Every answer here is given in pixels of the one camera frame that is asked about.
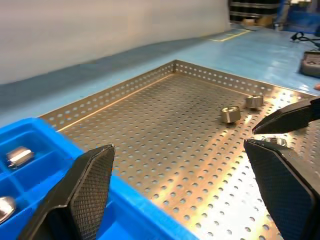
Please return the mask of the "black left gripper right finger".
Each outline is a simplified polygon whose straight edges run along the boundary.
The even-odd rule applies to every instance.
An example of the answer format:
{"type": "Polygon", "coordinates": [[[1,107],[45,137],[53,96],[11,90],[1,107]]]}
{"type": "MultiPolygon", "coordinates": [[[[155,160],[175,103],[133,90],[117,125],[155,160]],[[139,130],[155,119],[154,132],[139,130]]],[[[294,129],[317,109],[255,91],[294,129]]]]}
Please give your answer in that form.
{"type": "Polygon", "coordinates": [[[246,139],[243,143],[264,204],[285,240],[320,238],[320,165],[293,149],[246,139]]]}

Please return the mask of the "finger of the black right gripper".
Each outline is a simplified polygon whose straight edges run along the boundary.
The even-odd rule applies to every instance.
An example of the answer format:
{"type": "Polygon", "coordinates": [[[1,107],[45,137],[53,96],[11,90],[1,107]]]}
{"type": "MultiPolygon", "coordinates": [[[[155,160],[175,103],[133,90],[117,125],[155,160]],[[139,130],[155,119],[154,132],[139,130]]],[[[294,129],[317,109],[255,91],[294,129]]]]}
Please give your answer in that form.
{"type": "Polygon", "coordinates": [[[285,134],[305,128],[320,119],[320,97],[292,103],[264,117],[253,129],[254,135],[285,134]]]}

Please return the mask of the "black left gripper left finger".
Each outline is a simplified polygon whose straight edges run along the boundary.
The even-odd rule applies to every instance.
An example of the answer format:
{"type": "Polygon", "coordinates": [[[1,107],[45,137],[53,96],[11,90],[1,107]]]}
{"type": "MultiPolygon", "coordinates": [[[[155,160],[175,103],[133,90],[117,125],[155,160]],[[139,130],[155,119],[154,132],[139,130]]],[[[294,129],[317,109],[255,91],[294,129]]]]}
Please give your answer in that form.
{"type": "Polygon", "coordinates": [[[94,240],[100,228],[115,158],[112,144],[80,155],[39,202],[20,240],[94,240]]]}

